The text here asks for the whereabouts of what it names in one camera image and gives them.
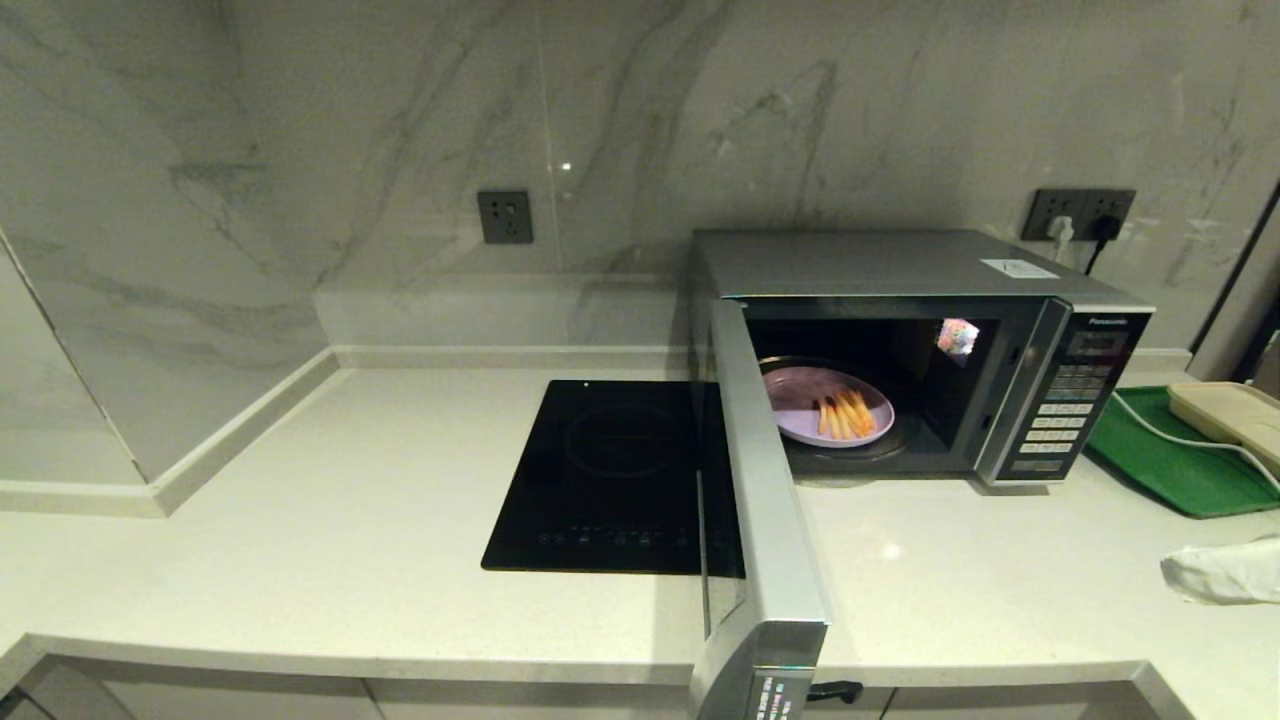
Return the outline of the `purple plastic plate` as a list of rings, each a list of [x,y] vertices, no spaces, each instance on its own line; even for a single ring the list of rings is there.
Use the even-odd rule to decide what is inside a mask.
[[[823,366],[781,366],[763,375],[774,420],[783,437],[820,448],[860,448],[883,439],[897,419],[888,397],[874,386],[845,372]],[[819,398],[860,391],[872,410],[878,430],[868,437],[844,441],[817,434]]]

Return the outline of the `dark glass microwave door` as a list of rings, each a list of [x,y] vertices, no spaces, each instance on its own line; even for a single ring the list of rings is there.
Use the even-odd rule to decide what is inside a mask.
[[[854,705],[863,683],[815,679],[832,610],[742,306],[709,300],[692,329],[705,639],[690,720],[803,720],[813,702]]]

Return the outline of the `dark round plate base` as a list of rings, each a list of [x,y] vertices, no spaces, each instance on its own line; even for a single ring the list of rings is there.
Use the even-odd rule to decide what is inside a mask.
[[[913,398],[891,375],[835,359],[806,355],[781,355],[763,357],[759,361],[762,377],[765,372],[781,366],[823,366],[845,372],[884,393],[897,414],[893,429],[883,439],[860,448],[820,448],[782,436],[783,446],[791,455],[832,462],[873,462],[905,452],[920,432],[922,421],[918,418]]]

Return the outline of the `silver Panasonic microwave oven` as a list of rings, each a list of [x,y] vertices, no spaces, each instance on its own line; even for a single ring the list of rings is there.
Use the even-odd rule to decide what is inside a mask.
[[[980,263],[1001,258],[1059,278],[1019,281]],[[758,366],[835,359],[891,375],[915,404],[919,434],[879,461],[799,457],[780,433],[792,477],[989,488],[1065,479],[1156,311],[977,231],[699,231],[686,288],[692,346],[701,305],[731,299]]]

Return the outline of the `green plastic tray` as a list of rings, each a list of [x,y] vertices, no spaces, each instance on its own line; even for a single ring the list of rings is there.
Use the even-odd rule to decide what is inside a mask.
[[[1121,388],[1094,424],[1085,454],[1132,488],[1194,519],[1280,509],[1280,491],[1239,452],[1174,416],[1167,387]]]

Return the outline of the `beige plastic box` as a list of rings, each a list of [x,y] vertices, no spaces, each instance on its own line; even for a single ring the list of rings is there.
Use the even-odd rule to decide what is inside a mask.
[[[1244,448],[1280,480],[1280,398],[1231,382],[1174,384],[1167,396],[1174,416],[1211,441]]]

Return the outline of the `black induction cooktop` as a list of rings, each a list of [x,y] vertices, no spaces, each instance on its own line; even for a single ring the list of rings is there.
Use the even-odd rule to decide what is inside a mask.
[[[549,382],[483,568],[696,575],[692,420],[685,382]]]

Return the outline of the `grey angled cabinet panel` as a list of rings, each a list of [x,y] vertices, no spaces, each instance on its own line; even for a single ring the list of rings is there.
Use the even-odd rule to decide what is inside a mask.
[[[137,720],[108,685],[72,661],[45,659],[17,684],[51,720]]]

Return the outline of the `grey double wall socket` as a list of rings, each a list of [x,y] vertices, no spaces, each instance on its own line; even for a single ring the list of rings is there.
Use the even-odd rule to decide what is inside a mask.
[[[1024,220],[1020,240],[1050,241],[1047,224],[1055,215],[1069,215],[1074,220],[1074,241],[1089,242],[1088,224],[1102,214],[1120,217],[1124,223],[1137,199],[1137,191],[1128,188],[1041,188],[1032,195],[1030,208]]]

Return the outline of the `grey single wall socket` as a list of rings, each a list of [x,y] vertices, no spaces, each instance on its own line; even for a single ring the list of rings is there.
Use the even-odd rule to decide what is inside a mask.
[[[483,190],[476,195],[485,245],[530,245],[532,214],[525,190]]]

